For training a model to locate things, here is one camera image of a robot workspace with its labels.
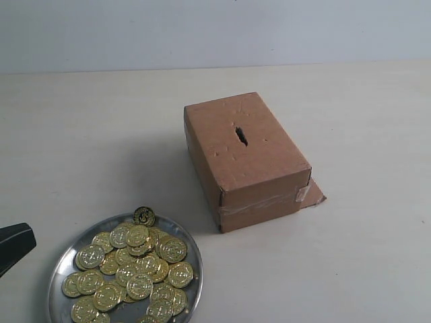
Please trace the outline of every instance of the stack of coins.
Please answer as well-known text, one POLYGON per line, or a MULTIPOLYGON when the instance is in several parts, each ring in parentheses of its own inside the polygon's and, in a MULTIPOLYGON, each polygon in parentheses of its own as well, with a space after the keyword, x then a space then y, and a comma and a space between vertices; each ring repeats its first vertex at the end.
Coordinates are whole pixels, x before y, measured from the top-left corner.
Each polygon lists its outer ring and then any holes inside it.
POLYGON ((67 297, 79 297, 71 309, 75 323, 109 323, 109 311, 120 303, 150 297, 146 313, 137 323, 167 323, 188 310, 182 288, 193 280, 193 268, 183 261, 187 245, 153 227, 155 215, 140 207, 132 222, 111 232, 96 234, 92 243, 75 256, 81 270, 71 273, 61 286, 67 297))

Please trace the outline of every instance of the cardboard flap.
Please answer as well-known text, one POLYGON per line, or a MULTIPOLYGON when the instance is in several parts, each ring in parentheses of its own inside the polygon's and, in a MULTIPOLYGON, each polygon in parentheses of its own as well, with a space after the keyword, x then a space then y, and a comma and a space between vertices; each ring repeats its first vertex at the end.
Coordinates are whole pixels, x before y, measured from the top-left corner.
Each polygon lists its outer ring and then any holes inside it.
POLYGON ((323 195, 321 189, 317 186, 316 182, 311 178, 309 183, 309 189, 306 193, 306 196, 301 203, 301 209, 305 207, 311 207, 313 205, 319 205, 324 200, 326 200, 326 196, 323 195))

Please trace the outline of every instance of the white wall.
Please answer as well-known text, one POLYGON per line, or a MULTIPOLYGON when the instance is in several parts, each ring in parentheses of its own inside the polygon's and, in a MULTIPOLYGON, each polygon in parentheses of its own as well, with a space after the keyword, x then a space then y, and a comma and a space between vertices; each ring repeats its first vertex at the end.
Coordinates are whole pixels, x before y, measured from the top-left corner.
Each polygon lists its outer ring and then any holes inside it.
POLYGON ((430 0, 0 1, 0 73, 426 57, 430 0))

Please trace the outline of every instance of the brown cardboard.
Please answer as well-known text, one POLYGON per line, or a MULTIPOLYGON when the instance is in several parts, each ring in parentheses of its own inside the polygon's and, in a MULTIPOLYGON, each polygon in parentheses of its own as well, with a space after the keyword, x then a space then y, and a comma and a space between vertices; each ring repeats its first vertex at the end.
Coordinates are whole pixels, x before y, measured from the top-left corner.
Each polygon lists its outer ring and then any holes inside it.
POLYGON ((221 232, 297 212, 325 196, 311 166, 253 92, 185 107, 187 145, 221 232))

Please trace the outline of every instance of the metal plate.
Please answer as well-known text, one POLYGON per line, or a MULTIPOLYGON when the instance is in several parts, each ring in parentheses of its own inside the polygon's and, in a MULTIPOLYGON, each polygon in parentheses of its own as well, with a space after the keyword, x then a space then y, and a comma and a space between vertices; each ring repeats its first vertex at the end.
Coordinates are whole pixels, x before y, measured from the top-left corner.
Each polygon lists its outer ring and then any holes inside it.
MULTIPOLYGON (((61 291, 61 283, 67 277, 67 275, 79 271, 75 264, 75 255, 82 247, 91 243, 93 237, 101 231, 111 231, 120 222, 132 221, 133 214, 123 214, 111 217, 110 219, 93 225, 90 229, 80 235, 74 243, 68 248, 63 255, 60 257, 53 274, 50 279, 50 286, 48 291, 48 300, 46 305, 48 322, 50 323, 73 323, 70 311, 72 305, 77 299, 68 298, 64 296, 61 291)), ((171 219, 156 215, 155 227, 159 227, 161 230, 168 232, 169 234, 180 238, 187 244, 188 253, 185 261, 189 262, 193 266, 195 271, 195 278, 192 282, 186 286, 183 290, 187 294, 189 299, 188 310, 184 310, 181 314, 171 318, 169 322, 175 323, 186 323, 190 320, 193 312, 195 311, 202 290, 202 259, 199 249, 191 237, 191 235, 179 224, 171 219)), ((105 279, 114 279, 114 276, 104 276, 105 279)), ((149 299, 138 301, 135 303, 121 303, 112 311, 109 311, 110 321, 112 323, 125 322, 134 323, 138 318, 143 316, 147 310, 149 299)))

